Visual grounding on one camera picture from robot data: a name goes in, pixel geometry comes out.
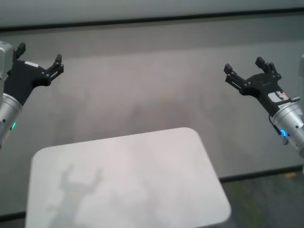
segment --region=dark floor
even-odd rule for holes
[[[223,188],[232,214],[212,228],[304,228],[302,172],[225,183]],[[2,222],[0,228],[24,228],[24,220]]]

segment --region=sticker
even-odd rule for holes
[[[280,91],[276,91],[274,93],[270,93],[268,94],[268,97],[273,101],[273,102],[280,102],[280,101],[286,101],[289,99],[289,97],[287,96],[286,93],[284,92],[280,92]]]
[[[38,67],[39,65],[38,64],[36,64],[36,63],[31,63],[31,62],[28,62],[28,61],[26,61],[26,62],[24,62],[25,64],[28,64],[28,65],[30,65],[30,66],[33,66],[33,67]]]
[[[278,107],[279,107],[279,109],[281,109],[281,108],[285,107],[286,105],[290,105],[290,104],[291,104],[291,102],[288,102],[285,104],[280,104],[280,105],[278,105]]]

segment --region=white tabletop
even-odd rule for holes
[[[197,228],[230,212],[190,128],[48,147],[32,159],[27,228]]]

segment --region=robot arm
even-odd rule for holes
[[[256,65],[264,73],[253,75],[244,80],[226,64],[226,82],[235,87],[242,95],[255,97],[269,113],[269,121],[282,137],[283,144],[290,143],[304,158],[304,117],[297,101],[290,98],[277,84],[282,76],[273,63],[266,63],[262,57],[256,59]]]
[[[61,55],[57,55],[48,69],[18,60],[25,50],[24,43],[13,49],[10,44],[0,41],[0,148],[14,128],[33,89],[50,85],[64,70]]]

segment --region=blue led light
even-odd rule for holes
[[[283,135],[284,137],[286,137],[286,136],[287,136],[287,133],[286,133],[286,131],[285,131],[285,130],[281,130],[281,133],[282,133],[282,135]]]
[[[16,127],[16,122],[12,125],[11,129],[13,130]]]

